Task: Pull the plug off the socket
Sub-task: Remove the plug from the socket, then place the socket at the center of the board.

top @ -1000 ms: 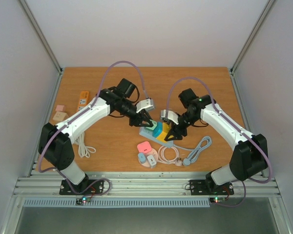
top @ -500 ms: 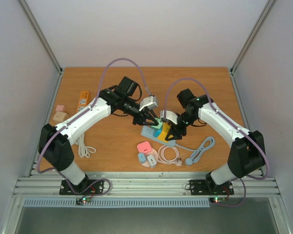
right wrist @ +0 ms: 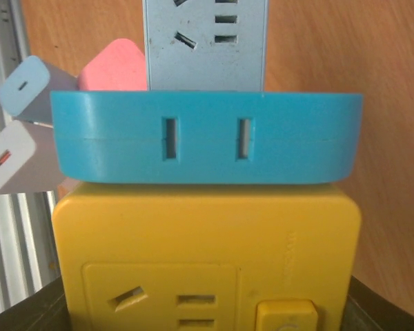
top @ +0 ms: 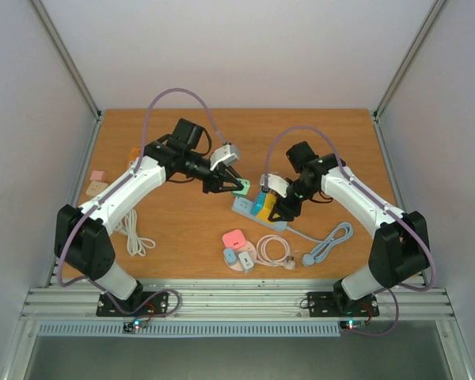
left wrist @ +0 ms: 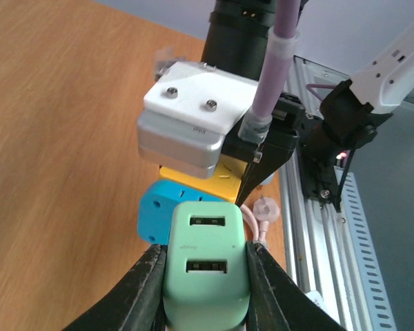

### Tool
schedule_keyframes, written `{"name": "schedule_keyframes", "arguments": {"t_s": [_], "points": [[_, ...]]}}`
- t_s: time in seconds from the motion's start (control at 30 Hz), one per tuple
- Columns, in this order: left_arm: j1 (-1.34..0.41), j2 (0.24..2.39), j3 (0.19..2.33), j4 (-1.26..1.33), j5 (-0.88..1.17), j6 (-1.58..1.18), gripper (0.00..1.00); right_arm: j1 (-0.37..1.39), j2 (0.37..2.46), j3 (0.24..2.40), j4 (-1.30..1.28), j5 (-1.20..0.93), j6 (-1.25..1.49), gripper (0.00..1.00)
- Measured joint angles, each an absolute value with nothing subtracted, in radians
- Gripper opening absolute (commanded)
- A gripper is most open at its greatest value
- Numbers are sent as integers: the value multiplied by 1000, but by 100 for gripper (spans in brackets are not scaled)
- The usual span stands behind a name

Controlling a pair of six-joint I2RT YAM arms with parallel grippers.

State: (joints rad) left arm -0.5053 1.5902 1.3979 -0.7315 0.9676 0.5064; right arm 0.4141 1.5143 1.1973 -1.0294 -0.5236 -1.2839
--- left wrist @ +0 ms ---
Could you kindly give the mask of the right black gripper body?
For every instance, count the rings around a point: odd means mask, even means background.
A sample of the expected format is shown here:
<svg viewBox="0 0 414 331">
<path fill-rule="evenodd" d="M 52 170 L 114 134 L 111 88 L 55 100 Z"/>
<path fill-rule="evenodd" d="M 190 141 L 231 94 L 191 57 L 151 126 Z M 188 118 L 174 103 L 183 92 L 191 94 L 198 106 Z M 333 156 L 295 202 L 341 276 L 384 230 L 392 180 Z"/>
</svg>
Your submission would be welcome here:
<svg viewBox="0 0 414 331">
<path fill-rule="evenodd" d="M 237 135 L 243 121 L 240 119 L 226 135 L 222 154 L 250 163 L 256 157 L 257 152 L 262 152 L 264 144 L 273 143 L 285 149 L 293 149 L 297 144 L 297 130 L 305 111 L 305 106 L 299 97 L 280 96 L 273 110 L 273 119 L 265 141 L 257 145 L 240 139 Z"/>
</svg>

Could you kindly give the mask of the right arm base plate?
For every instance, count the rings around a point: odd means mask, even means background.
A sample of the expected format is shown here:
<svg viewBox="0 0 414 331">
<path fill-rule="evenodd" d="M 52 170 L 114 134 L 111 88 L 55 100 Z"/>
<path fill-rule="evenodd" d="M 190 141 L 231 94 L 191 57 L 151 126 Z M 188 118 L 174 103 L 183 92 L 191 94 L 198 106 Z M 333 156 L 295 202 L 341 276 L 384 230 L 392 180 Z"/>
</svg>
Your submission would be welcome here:
<svg viewBox="0 0 414 331">
<path fill-rule="evenodd" d="M 334 170 L 339 146 L 328 136 L 322 118 L 306 113 L 299 129 L 297 159 L 302 192 L 307 199 L 333 204 L 341 211 L 341 192 Z"/>
</svg>

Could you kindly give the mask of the teal plug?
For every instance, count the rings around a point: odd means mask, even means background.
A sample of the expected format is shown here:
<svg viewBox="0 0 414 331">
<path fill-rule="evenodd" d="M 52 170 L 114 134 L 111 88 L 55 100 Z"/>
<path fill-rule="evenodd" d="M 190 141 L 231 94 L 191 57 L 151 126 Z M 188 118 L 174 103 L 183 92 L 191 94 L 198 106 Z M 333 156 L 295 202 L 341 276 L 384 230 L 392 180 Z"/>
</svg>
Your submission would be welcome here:
<svg viewBox="0 0 414 331">
<path fill-rule="evenodd" d="M 169 180 L 158 180 L 144 193 L 139 204 L 137 233 L 149 244 L 167 245 L 173 211 L 185 201 L 222 201 L 211 194 Z"/>
</svg>

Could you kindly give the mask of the yellow cube socket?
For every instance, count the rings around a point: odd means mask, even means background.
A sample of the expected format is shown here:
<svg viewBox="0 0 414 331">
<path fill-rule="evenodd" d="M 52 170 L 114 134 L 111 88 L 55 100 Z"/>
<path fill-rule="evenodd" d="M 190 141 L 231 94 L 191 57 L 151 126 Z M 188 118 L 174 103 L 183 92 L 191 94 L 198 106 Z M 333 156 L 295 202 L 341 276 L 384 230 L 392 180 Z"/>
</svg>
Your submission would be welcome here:
<svg viewBox="0 0 414 331">
<path fill-rule="evenodd" d="M 160 168 L 159 178 L 171 180 L 234 203 L 238 197 L 246 166 L 245 161 L 221 155 L 213 175 L 208 179 L 192 177 L 166 167 Z"/>
</svg>

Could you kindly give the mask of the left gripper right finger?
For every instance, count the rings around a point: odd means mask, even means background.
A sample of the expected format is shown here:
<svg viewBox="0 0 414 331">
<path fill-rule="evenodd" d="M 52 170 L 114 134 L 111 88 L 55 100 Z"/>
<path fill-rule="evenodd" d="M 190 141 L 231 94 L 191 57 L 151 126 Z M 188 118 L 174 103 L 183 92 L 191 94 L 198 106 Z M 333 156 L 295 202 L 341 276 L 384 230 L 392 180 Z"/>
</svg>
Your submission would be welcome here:
<svg viewBox="0 0 414 331">
<path fill-rule="evenodd" d="M 247 330 L 343 330 L 313 303 L 260 243 L 246 242 L 250 281 Z"/>
</svg>

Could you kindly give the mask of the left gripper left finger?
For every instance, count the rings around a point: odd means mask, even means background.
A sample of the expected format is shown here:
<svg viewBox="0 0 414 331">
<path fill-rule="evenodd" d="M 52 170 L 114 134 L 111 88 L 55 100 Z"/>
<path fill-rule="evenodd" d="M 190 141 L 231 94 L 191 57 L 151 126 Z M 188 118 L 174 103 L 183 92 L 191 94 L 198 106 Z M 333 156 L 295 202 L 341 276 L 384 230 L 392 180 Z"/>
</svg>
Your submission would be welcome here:
<svg viewBox="0 0 414 331">
<path fill-rule="evenodd" d="M 166 253 L 165 245 L 151 245 L 113 289 L 64 329 L 165 330 Z"/>
</svg>

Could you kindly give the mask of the mint green usb charger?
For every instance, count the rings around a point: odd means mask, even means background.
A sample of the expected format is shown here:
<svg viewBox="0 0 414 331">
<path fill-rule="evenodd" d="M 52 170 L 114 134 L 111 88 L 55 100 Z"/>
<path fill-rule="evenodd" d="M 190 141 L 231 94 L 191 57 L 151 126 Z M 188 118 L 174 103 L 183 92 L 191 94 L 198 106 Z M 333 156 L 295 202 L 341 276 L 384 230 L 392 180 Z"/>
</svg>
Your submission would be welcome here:
<svg viewBox="0 0 414 331">
<path fill-rule="evenodd" d="M 241 210 L 229 202 L 179 204 L 173 213 L 163 282 L 170 330 L 239 330 L 250 282 Z"/>
</svg>

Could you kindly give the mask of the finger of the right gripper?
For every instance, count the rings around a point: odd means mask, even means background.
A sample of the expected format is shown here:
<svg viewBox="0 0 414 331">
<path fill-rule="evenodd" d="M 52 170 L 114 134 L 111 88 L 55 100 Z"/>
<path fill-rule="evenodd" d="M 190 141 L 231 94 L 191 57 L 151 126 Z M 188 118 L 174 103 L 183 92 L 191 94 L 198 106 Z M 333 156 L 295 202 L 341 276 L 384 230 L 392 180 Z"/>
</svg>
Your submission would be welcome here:
<svg viewBox="0 0 414 331">
<path fill-rule="evenodd" d="M 296 147 L 296 139 L 290 139 L 283 143 L 267 139 L 263 144 L 259 163 L 251 163 L 244 172 L 235 204 L 241 206 L 263 180 L 276 172 L 291 158 Z"/>
</svg>

